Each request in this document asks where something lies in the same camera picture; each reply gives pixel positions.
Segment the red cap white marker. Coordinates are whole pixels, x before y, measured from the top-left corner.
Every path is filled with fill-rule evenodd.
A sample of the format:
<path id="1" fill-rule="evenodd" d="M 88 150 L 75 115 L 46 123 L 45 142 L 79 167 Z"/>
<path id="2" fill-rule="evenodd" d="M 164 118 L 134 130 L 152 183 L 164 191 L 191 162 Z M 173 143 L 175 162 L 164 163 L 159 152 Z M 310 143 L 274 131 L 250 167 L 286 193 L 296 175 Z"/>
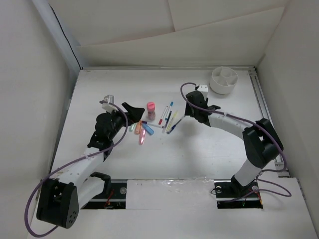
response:
<path id="1" fill-rule="evenodd" d="M 164 117 L 166 115 L 167 110 L 168 110 L 168 106 L 165 107 L 165 109 L 164 109 L 164 111 L 163 111 L 163 113 L 161 115 L 161 118 L 159 119 L 159 125 L 162 124 L 162 121 L 164 120 Z"/>

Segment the pink cap small bottle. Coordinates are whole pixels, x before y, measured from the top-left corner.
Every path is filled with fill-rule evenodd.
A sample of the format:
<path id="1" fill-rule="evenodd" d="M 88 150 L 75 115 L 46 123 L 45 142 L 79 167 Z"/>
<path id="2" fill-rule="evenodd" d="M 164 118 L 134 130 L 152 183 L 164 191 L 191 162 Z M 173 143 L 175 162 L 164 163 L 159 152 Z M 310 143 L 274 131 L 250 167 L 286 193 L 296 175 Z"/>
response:
<path id="1" fill-rule="evenodd" d="M 155 113 L 156 105 L 154 102 L 147 103 L 147 112 L 148 112 L 148 119 L 155 120 L 156 113 Z"/>

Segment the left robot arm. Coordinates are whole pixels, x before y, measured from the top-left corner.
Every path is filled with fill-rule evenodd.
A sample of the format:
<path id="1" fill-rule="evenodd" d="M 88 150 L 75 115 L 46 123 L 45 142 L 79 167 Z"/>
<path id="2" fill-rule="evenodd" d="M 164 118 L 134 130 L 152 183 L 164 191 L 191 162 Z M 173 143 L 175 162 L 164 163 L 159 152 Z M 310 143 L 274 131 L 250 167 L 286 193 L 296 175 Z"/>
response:
<path id="1" fill-rule="evenodd" d="M 75 223 L 79 210 L 92 198 L 97 195 L 104 198 L 111 193 L 110 176 L 96 169 L 111 154 L 113 139 L 120 129 L 138 123 L 145 111 L 127 103 L 122 106 L 124 112 L 112 103 L 102 102 L 105 112 L 96 118 L 95 130 L 83 158 L 42 184 L 36 213 L 38 220 L 68 229 Z"/>

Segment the dark blue pen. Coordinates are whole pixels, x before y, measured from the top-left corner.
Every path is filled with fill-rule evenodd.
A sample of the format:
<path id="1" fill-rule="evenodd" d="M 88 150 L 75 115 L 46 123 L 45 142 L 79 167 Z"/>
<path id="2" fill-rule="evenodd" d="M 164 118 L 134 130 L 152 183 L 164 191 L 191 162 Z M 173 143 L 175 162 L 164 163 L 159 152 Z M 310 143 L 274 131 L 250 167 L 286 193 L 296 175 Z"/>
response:
<path id="1" fill-rule="evenodd" d="M 165 132 L 166 132 L 166 129 L 167 129 L 167 126 L 168 126 L 168 123 L 169 123 L 169 120 L 170 120 L 171 114 L 172 114 L 172 111 L 170 111 L 170 112 L 169 112 L 169 114 L 168 114 L 168 117 L 167 117 L 167 120 L 166 120 L 165 126 L 164 126 L 164 128 L 163 128 L 163 133 L 165 133 Z"/>

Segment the blue cap white marker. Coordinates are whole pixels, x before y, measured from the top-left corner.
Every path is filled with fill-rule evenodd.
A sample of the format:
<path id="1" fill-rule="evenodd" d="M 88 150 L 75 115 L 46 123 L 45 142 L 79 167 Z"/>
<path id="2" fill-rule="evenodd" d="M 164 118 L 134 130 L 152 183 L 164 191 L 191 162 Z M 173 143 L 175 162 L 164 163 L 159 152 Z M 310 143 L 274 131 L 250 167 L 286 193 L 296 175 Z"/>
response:
<path id="1" fill-rule="evenodd" d="M 166 112 L 166 115 L 165 115 L 165 120 L 168 119 L 168 115 L 169 115 L 169 113 L 170 113 L 170 111 L 171 111 L 172 106 L 173 106 L 173 101 L 172 101 L 172 102 L 170 103 L 170 105 L 168 106 L 168 109 L 167 109 L 167 112 Z"/>

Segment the yellow pen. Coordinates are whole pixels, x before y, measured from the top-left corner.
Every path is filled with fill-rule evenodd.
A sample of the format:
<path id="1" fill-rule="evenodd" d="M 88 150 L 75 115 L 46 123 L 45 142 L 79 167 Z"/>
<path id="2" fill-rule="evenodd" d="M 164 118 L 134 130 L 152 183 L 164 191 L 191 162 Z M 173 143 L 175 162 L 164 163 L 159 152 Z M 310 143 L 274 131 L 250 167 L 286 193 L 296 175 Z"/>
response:
<path id="1" fill-rule="evenodd" d="M 166 129 L 166 133 L 168 133 L 168 131 L 171 129 L 172 125 L 173 125 L 173 121 L 174 119 L 176 118 L 176 115 L 178 114 L 178 111 L 175 111 L 174 115 L 172 116 L 172 118 L 170 119 L 170 122 L 167 126 L 167 129 Z"/>

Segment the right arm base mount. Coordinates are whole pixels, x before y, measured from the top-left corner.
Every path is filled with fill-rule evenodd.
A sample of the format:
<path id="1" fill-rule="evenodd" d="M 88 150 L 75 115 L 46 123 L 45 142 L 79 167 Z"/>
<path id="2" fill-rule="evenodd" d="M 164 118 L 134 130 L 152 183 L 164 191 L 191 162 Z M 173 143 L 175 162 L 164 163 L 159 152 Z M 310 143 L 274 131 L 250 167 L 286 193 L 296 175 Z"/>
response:
<path id="1" fill-rule="evenodd" d="M 258 183 L 254 180 L 248 186 L 237 187 L 231 180 L 214 180 L 211 194 L 216 197 L 218 209 L 263 209 Z"/>

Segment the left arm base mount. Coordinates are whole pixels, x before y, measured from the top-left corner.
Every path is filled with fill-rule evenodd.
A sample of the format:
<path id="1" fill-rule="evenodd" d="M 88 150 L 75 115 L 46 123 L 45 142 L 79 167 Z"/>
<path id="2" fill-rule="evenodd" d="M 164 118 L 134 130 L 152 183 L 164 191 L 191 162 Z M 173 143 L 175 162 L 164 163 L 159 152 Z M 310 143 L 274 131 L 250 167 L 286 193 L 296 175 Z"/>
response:
<path id="1" fill-rule="evenodd" d="M 126 208 L 127 180 L 111 180 L 107 189 L 92 198 L 82 209 L 121 210 Z"/>

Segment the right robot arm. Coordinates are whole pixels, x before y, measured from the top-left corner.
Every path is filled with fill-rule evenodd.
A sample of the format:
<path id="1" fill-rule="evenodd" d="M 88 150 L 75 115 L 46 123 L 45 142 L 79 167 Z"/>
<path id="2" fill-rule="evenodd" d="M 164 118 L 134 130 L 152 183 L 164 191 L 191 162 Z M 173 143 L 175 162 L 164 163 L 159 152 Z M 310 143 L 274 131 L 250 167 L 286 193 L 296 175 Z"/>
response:
<path id="1" fill-rule="evenodd" d="M 252 182 L 263 172 L 276 172 L 265 167 L 283 153 L 284 147 L 268 119 L 262 118 L 253 122 L 220 112 L 219 106 L 207 105 L 208 98 L 199 90 L 183 94 L 182 97 L 186 101 L 186 116 L 243 140 L 246 160 L 230 182 L 230 190 L 235 196 L 243 196 L 251 188 Z"/>

